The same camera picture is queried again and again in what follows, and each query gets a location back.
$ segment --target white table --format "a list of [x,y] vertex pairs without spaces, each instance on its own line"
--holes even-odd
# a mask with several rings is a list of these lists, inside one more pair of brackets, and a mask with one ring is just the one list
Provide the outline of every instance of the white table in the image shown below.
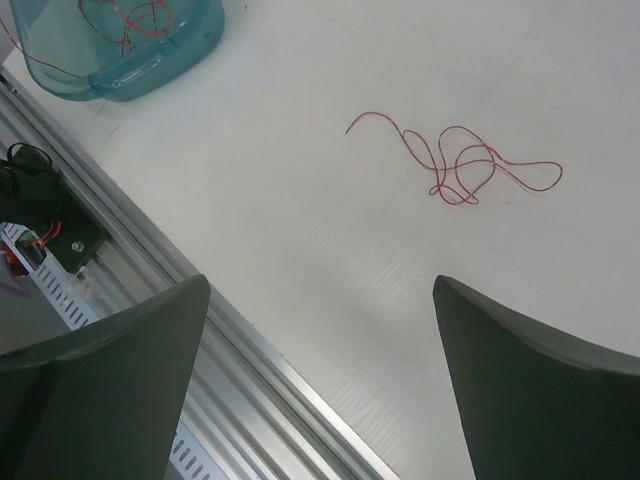
[[[473,478],[434,318],[448,274],[640,354],[640,4],[227,4],[216,52],[129,104],[73,104],[6,64],[131,199],[403,478]],[[463,123],[517,160],[450,207],[379,109]]]

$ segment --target translucent container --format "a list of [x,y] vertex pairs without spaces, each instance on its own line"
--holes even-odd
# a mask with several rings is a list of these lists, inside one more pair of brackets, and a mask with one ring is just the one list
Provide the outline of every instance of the translucent container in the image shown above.
[[220,0],[11,0],[33,79],[67,100],[128,101],[207,56]]

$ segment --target red string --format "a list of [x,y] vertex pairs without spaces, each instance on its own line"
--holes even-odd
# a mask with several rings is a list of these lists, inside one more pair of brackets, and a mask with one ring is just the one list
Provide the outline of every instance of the red string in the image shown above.
[[[381,117],[387,120],[389,123],[391,123],[391,125],[393,125],[393,128],[395,129],[396,133],[402,140],[402,143],[404,143],[405,147],[407,148],[407,150],[409,151],[413,159],[416,162],[418,162],[418,164],[420,164],[422,167],[434,173],[436,177],[436,183],[429,189],[429,195],[437,194],[445,203],[449,205],[460,205],[462,203],[466,203],[469,205],[477,205],[478,203],[480,203],[480,200],[478,199],[476,194],[480,191],[480,189],[482,189],[491,181],[491,179],[494,177],[497,171],[501,171],[502,173],[510,177],[513,181],[515,181],[518,185],[520,185],[522,188],[524,188],[525,190],[529,190],[531,192],[546,192],[548,190],[551,190],[560,182],[560,179],[562,178],[562,175],[564,173],[564,169],[562,168],[562,165],[560,165],[557,162],[551,162],[551,161],[511,162],[509,160],[506,160],[495,148],[487,144],[479,135],[477,135],[467,127],[463,127],[461,125],[452,125],[450,127],[445,128],[440,134],[440,136],[438,137],[438,154],[442,162],[442,166],[438,166],[438,163],[436,161],[436,156],[434,155],[433,151],[431,150],[431,147],[429,146],[425,138],[420,133],[410,129],[400,130],[400,127],[398,127],[398,124],[391,117],[389,117],[388,115],[385,115],[384,113],[364,112],[358,115],[358,117],[356,117],[356,119],[353,122],[351,122],[351,125],[349,125],[349,128],[347,128],[345,135],[349,134],[351,129],[362,118],[366,116]],[[447,160],[447,156],[444,153],[443,143],[444,143],[445,137],[448,136],[447,134],[452,133],[454,131],[461,131],[471,136],[474,142],[477,142],[477,143],[473,143],[472,145],[469,145],[463,148],[460,151],[460,153],[458,153],[458,155],[456,156],[456,159],[453,162],[453,165],[450,166]],[[425,147],[427,153],[429,154],[427,161],[420,158],[420,156],[415,152],[413,147],[411,147],[411,145],[407,141],[408,135],[413,135],[414,137],[416,137],[420,141],[420,143]],[[470,152],[472,150],[482,150],[484,151],[486,157],[483,155],[481,158],[474,158],[473,160],[462,161],[462,157],[465,154],[467,154],[467,152]],[[465,183],[460,178],[460,170],[462,170],[464,167],[468,167],[474,164],[490,165],[491,172],[480,184],[471,188],[466,186]],[[549,186],[534,187],[526,183],[524,180],[522,180],[520,177],[518,177],[515,173],[513,173],[508,168],[508,167],[530,167],[534,165],[535,166],[547,165],[547,166],[552,166],[554,168],[557,168],[558,169],[557,178]],[[453,175],[455,176],[456,182],[458,184],[457,187],[452,187],[446,183],[447,177],[450,177],[451,173],[453,173]]]
[[[123,31],[123,35],[122,35],[122,39],[121,40],[116,40],[113,38],[109,38],[107,35],[104,35],[102,32],[100,32],[100,30],[98,30],[98,28],[95,26],[95,24],[91,21],[91,19],[89,18],[89,16],[86,14],[86,12],[84,11],[84,3],[85,2],[91,2],[91,3],[102,3],[105,5],[110,5],[112,6],[115,11],[117,12],[117,14],[122,18],[122,20],[124,20],[125,25],[124,25],[124,31]],[[166,12],[167,14],[167,26],[161,30],[158,31],[158,23],[157,23],[157,14],[156,14],[156,5],[159,5],[160,7],[162,7],[162,9]],[[131,17],[133,16],[133,14],[140,10],[141,8],[144,7],[151,7],[151,12],[141,15],[135,19],[131,19]],[[128,51],[131,52],[135,49],[135,45],[133,44],[133,42],[131,41],[131,37],[129,35],[130,30],[133,28],[134,30],[137,30],[138,32],[142,33],[143,35],[146,36],[150,36],[150,37],[160,37],[160,36],[166,36],[169,35],[169,31],[171,29],[171,25],[172,25],[172,16],[171,16],[171,12],[169,11],[169,7],[167,6],[165,0],[151,0],[151,2],[147,2],[147,3],[143,3],[141,5],[138,5],[136,7],[134,7],[131,12],[129,13],[129,15],[126,15],[122,10],[120,10],[120,8],[118,7],[116,0],[78,0],[78,10],[80,11],[80,14],[82,15],[83,19],[85,22],[87,22],[87,24],[91,27],[91,29],[96,32],[96,34],[98,34],[103,40],[109,42],[109,43],[113,43],[116,45],[120,45],[120,53],[122,54],[122,56],[124,56],[126,54],[126,49],[128,47]],[[142,28],[138,22],[140,22],[141,20],[148,18],[148,17],[152,17],[152,21],[153,21],[153,26],[154,26],[154,31],[150,31],[150,30],[145,30],[144,28]],[[65,75],[69,75],[70,77],[73,78],[81,78],[80,75],[76,75],[75,73],[71,73],[63,68],[60,68],[56,65],[53,65],[51,63],[47,63],[45,61],[42,61],[38,58],[34,58],[33,56],[29,55],[27,52],[25,52],[22,47],[18,44],[18,42],[13,38],[13,36],[11,35],[11,32],[9,32],[9,29],[7,28],[7,25],[4,23],[4,20],[2,19],[2,17],[0,17],[0,25],[2,26],[2,29],[5,31],[5,33],[7,34],[7,36],[9,37],[9,40],[11,40],[11,43],[13,44],[14,47],[16,47],[18,49],[18,51],[20,51],[26,58],[40,64],[40,65],[44,65],[50,68],[53,68],[61,73],[64,73]]]

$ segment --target teal plastic container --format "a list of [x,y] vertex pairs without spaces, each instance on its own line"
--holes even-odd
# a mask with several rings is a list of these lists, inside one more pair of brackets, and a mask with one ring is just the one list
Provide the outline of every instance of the teal plastic container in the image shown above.
[[67,100],[124,102],[206,57],[224,30],[220,0],[11,0],[33,79]]

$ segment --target white tabletop surface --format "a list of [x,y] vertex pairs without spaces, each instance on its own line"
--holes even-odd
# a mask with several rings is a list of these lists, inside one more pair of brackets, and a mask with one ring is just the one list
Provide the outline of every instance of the white tabletop surface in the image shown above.
[[[226,6],[216,52],[132,103],[64,102],[6,65],[399,475],[473,478],[436,275],[640,354],[640,3]],[[447,206],[388,125],[344,135],[370,109],[565,177]]]

